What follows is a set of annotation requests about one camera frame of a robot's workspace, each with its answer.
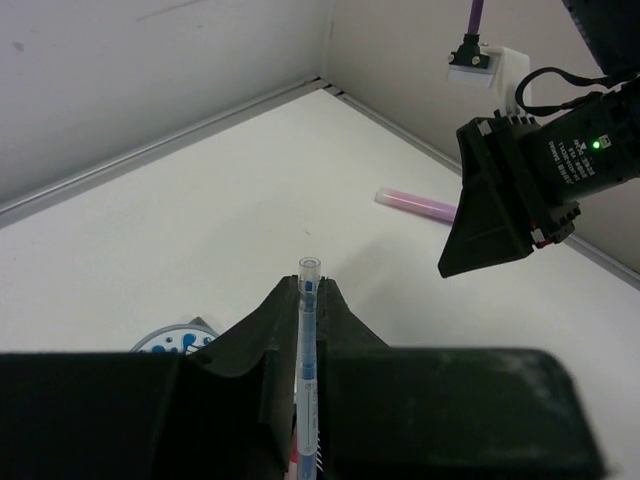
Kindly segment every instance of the table surface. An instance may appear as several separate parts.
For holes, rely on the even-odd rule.
[[[128,350],[224,331],[303,256],[393,345],[547,350],[620,478],[640,478],[640,295],[560,245],[448,280],[448,226],[380,186],[457,203],[460,178],[316,92],[0,230],[0,350]]]

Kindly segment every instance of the purple cable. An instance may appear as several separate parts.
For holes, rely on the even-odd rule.
[[[484,7],[484,0],[473,0],[467,35],[478,35],[480,31],[480,19],[482,18],[482,7]]]

